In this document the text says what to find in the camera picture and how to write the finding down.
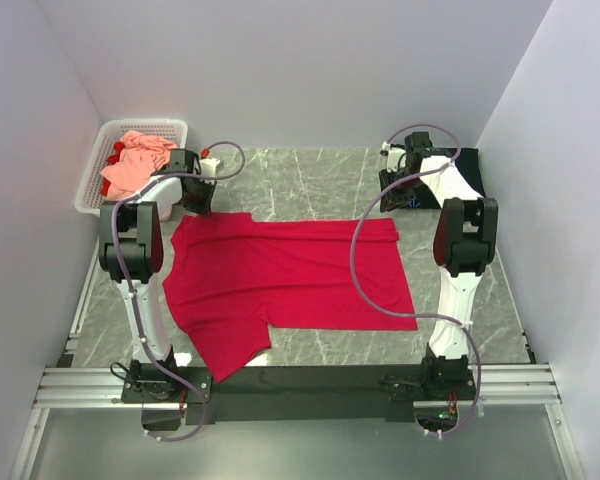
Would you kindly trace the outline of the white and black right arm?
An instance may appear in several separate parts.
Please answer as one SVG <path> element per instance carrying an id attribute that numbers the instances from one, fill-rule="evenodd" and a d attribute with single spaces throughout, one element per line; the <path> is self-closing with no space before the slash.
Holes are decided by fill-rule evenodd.
<path id="1" fill-rule="evenodd" d="M 486 196 L 475 148 L 441 148 L 427 132 L 413 132 L 401 144 L 385 142 L 380 154 L 386 167 L 380 187 L 419 173 L 387 192 L 380 211 L 399 208 L 438 209 L 433 257 L 440 270 L 440 295 L 433 333 L 421 362 L 419 387 L 440 399 L 473 388 L 467 332 L 477 288 L 495 257 L 497 201 Z"/>

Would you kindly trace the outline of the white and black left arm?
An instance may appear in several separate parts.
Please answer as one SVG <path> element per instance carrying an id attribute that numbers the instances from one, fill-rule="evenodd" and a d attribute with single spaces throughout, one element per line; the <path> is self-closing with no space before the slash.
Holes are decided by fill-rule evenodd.
<path id="1" fill-rule="evenodd" d="M 141 187 L 120 200 L 106 200 L 99 214 L 99 264 L 120 292 L 132 335 L 127 367 L 114 362 L 110 371 L 124 374 L 123 398 L 173 401 L 186 393 L 179 381 L 173 345 L 159 304 L 158 274 L 164 262 L 161 218 L 182 204 L 209 214 L 220 161 L 205 149 L 174 149 L 169 163 Z"/>

